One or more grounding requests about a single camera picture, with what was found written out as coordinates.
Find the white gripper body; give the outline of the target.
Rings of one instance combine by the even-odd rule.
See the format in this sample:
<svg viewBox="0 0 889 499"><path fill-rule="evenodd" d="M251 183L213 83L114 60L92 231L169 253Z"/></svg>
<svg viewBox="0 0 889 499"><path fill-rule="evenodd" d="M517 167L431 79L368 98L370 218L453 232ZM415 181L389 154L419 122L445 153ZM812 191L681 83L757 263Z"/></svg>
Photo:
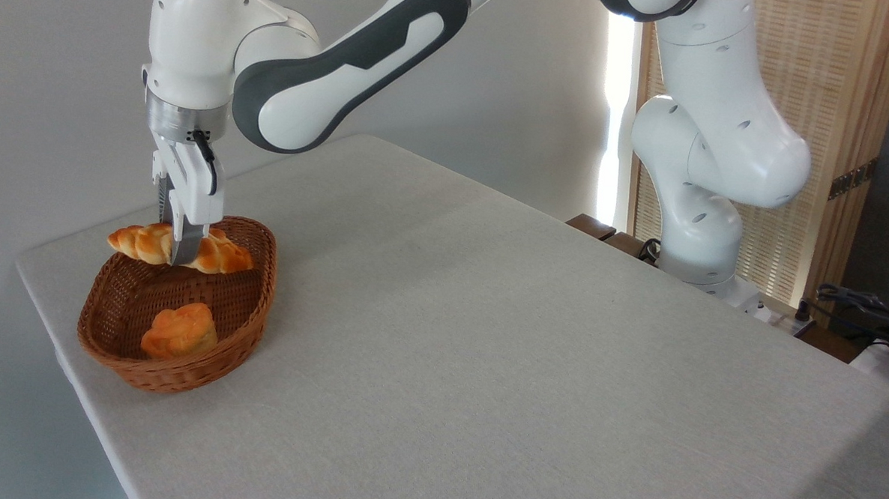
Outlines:
<svg viewBox="0 0 889 499"><path fill-rule="evenodd" d="M173 190L170 200L178 197L189 220L195 224L214 225L224 217L224 175L207 136L191 135L181 141L152 135L157 143L153 152L152 178L169 176Z"/></svg>

